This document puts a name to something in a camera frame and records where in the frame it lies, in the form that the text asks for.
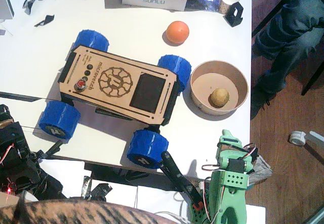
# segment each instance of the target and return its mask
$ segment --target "blue tire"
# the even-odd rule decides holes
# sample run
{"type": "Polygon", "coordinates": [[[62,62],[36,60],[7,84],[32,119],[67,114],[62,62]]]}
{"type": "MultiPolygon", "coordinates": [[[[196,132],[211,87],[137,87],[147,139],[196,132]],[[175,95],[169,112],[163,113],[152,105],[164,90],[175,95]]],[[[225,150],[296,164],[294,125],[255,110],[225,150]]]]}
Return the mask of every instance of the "blue tire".
{"type": "Polygon", "coordinates": [[[70,139],[80,119],[77,109],[61,101],[50,101],[38,125],[46,133],[61,139],[70,139]]]}
{"type": "Polygon", "coordinates": [[[165,55],[160,58],[157,65],[162,68],[167,68],[178,75],[180,81],[179,92],[186,89],[191,74],[191,65],[186,59],[176,55],[165,55]]]}
{"type": "Polygon", "coordinates": [[[79,45],[107,52],[109,42],[107,38],[99,32],[94,30],[83,30],[79,32],[79,35],[77,35],[73,48],[76,48],[79,45]]]}
{"type": "Polygon", "coordinates": [[[157,169],[162,161],[161,153],[168,149],[169,142],[158,133],[137,130],[127,152],[127,158],[137,165],[157,169]]]}

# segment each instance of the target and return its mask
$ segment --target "leg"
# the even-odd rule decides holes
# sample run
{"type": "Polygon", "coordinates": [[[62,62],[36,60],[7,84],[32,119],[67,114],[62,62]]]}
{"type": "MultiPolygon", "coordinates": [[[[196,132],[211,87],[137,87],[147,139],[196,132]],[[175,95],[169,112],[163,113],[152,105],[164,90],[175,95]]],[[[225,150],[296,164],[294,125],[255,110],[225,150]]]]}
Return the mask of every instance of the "leg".
{"type": "Polygon", "coordinates": [[[291,0],[259,33],[253,52],[274,60],[281,50],[314,27],[324,27],[322,0],[291,0]]]}
{"type": "Polygon", "coordinates": [[[299,38],[288,43],[278,54],[270,71],[262,75],[251,91],[251,119],[265,103],[271,100],[286,83],[286,76],[297,67],[301,60],[307,58],[310,51],[315,51],[324,34],[324,29],[314,28],[299,38]]]}
{"type": "Polygon", "coordinates": [[[258,86],[269,94],[281,91],[286,85],[286,76],[308,57],[310,51],[315,51],[323,34],[324,29],[314,28],[287,44],[274,60],[271,70],[261,76],[258,86]]]}

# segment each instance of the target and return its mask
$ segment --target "bowl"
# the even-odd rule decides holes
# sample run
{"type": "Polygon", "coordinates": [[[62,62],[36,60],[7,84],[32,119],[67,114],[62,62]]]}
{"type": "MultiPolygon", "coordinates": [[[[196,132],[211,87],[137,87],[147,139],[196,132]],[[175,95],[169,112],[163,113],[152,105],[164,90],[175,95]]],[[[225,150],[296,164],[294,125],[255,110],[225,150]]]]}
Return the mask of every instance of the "bowl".
{"type": "Polygon", "coordinates": [[[224,115],[238,109],[249,92],[247,79],[235,66],[224,61],[208,61],[199,65],[190,78],[191,97],[198,108],[209,115],[224,115]],[[223,107],[211,101],[211,94],[217,88],[229,93],[229,100],[223,107]]]}

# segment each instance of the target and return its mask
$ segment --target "electronics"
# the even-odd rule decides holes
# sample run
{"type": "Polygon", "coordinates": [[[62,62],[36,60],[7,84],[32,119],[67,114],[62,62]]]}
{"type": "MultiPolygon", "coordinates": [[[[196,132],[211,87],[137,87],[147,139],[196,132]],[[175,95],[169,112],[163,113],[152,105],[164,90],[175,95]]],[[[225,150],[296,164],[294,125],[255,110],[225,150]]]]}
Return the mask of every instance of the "electronics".
{"type": "Polygon", "coordinates": [[[10,0],[0,0],[0,20],[8,20],[14,17],[14,10],[10,0]]]}

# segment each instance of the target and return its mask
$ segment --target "turtle logo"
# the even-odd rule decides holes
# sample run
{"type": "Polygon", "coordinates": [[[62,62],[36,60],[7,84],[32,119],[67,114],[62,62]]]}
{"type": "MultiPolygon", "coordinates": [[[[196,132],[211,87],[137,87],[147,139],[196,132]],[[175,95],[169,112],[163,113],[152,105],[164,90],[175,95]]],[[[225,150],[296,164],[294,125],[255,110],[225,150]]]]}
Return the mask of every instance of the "turtle logo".
{"type": "Polygon", "coordinates": [[[99,78],[99,88],[109,97],[122,97],[129,93],[133,81],[123,68],[111,67],[103,71],[99,78]]]}

